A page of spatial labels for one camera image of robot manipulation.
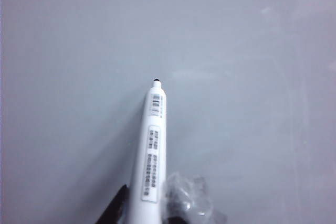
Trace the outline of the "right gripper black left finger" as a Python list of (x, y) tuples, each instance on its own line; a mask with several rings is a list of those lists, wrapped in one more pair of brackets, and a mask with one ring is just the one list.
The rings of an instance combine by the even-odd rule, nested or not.
[(126, 184), (121, 186), (114, 198), (110, 201), (96, 224), (118, 223), (128, 200), (129, 188)]

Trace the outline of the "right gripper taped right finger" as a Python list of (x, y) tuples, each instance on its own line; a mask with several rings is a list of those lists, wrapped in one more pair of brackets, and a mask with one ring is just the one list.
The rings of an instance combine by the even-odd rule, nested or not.
[(228, 223), (217, 210), (203, 176), (172, 173), (165, 181), (162, 196), (163, 223)]

